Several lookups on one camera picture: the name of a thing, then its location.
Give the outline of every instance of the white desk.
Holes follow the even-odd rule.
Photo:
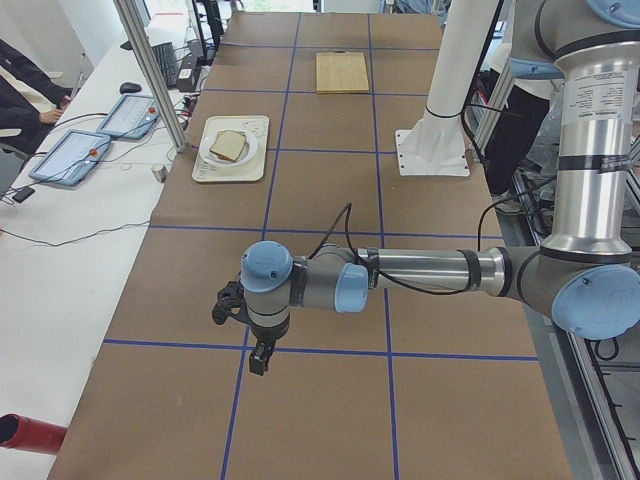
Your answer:
[[[182,45],[182,17],[160,20],[164,25],[155,23],[148,29],[150,43],[171,40],[176,47]],[[61,121],[108,112],[125,81],[146,86],[133,52],[119,48],[123,41],[109,50]],[[142,93],[150,91],[143,88]],[[181,96],[171,92],[174,103]],[[50,148],[69,128],[95,131],[102,118],[64,125],[40,150]],[[138,143],[113,142],[104,160]],[[172,146],[167,130],[160,129],[124,158],[99,164],[74,189],[37,185],[36,194],[24,204],[0,204],[0,226],[26,237],[61,242],[144,222],[162,190],[151,166],[163,163],[170,168],[167,156],[172,158]],[[36,162],[31,160],[14,187],[33,182],[27,173]],[[146,227],[130,228],[58,248],[0,233],[0,415],[19,413],[69,424],[145,232]],[[0,477],[42,480],[53,461],[49,455],[0,449]]]

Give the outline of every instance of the blue tablet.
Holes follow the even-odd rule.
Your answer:
[[[100,124],[97,132],[109,135],[114,140],[139,140],[151,130],[159,116],[158,105],[153,97],[125,93]]]
[[[40,182],[77,185],[98,164],[110,145],[108,135],[69,130],[29,176]]]

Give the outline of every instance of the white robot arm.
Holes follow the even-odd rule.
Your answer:
[[[464,8],[464,1],[455,0],[452,9]],[[377,287],[439,295],[484,290],[596,340],[620,335],[640,319],[640,275],[629,268],[631,249],[619,234],[640,2],[518,0],[512,56],[520,76],[564,75],[566,82],[555,218],[543,245],[485,252],[325,246],[314,258],[293,258],[274,242],[255,244],[243,256],[239,281],[218,293],[213,309],[216,323],[232,317],[251,327],[258,340],[252,372],[267,370],[291,307],[357,312]]]

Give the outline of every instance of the person's hand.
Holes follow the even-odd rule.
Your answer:
[[[44,125],[55,125],[64,112],[58,108],[48,112],[40,113],[40,123]]]
[[[64,97],[62,97],[62,100],[60,100],[60,109],[64,112],[70,103],[71,97],[69,95],[65,95]]]

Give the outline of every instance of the wooden cutting board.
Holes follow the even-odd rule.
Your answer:
[[[318,93],[366,93],[369,77],[364,52],[316,53]]]

